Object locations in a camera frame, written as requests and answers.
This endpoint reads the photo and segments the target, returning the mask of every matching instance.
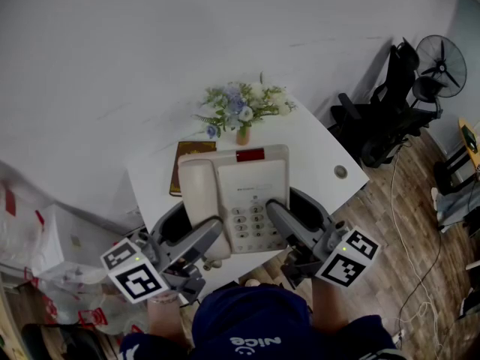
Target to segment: flower bouquet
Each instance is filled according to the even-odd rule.
[[[250,138],[250,127],[263,122],[265,116],[288,115],[296,105],[288,100],[287,93],[277,86],[260,82],[246,84],[231,82],[224,87],[207,88],[201,107],[211,115],[195,115],[206,123],[206,133],[220,137],[222,131],[237,130],[237,143],[244,146]]]

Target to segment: orange vase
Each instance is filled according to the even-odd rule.
[[[237,130],[237,144],[246,146],[250,141],[250,127],[241,127]]]

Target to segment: electric fan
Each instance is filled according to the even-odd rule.
[[[418,75],[442,83],[444,87],[438,93],[441,98],[458,95],[467,81],[467,65],[457,46],[446,37],[432,34],[420,41],[417,53]]]

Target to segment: book cover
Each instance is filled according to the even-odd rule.
[[[182,192],[180,190],[179,180],[179,158],[183,155],[190,155],[192,153],[213,152],[217,150],[217,143],[215,141],[181,141],[178,142],[177,153],[175,155],[175,163],[173,164],[172,181],[170,182],[170,195],[180,197]]]

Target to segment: white table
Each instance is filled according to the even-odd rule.
[[[301,103],[293,97],[292,100],[298,108],[287,116],[266,116],[264,124],[252,127],[247,146],[239,147],[235,142],[235,134],[227,133],[217,140],[217,150],[287,145],[290,185],[312,196],[331,214],[362,188],[368,177],[330,132]],[[184,140],[209,139],[202,133]],[[128,167],[133,192],[148,230],[153,228],[164,213],[182,201],[181,197],[169,194],[176,149],[176,143],[168,145],[133,161]],[[334,168],[337,165],[346,168],[346,178],[341,179],[335,175]],[[221,268],[213,268],[211,271],[203,270],[199,263],[199,269],[206,280],[201,296],[237,280],[278,252],[232,255],[223,261]]]

